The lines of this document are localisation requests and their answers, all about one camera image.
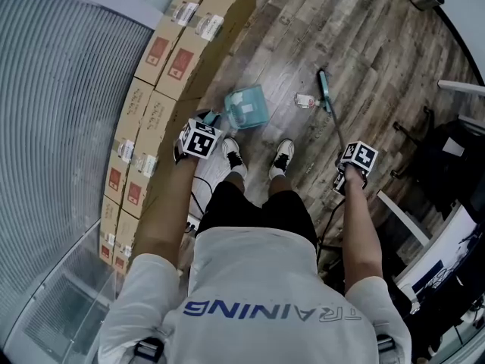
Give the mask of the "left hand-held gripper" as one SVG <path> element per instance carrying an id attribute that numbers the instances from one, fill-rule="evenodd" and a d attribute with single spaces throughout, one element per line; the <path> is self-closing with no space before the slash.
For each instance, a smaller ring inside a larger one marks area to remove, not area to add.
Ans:
<path id="1" fill-rule="evenodd" d="M 174 161 L 177 164 L 189 156 L 207 159 L 213 153 L 222 130 L 190 118 L 174 143 Z"/>

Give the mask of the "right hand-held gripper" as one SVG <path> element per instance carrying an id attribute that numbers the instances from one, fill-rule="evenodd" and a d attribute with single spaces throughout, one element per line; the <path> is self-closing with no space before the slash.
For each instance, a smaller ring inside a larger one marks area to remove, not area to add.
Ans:
<path id="1" fill-rule="evenodd" d="M 350 165 L 361 172 L 362 188 L 364 189 L 368 184 L 368 175 L 374 167 L 377 156 L 378 151 L 362 141 L 349 143 L 336 161 L 337 173 L 333 181 L 333 191 L 342 196 L 345 195 L 345 169 Z"/>

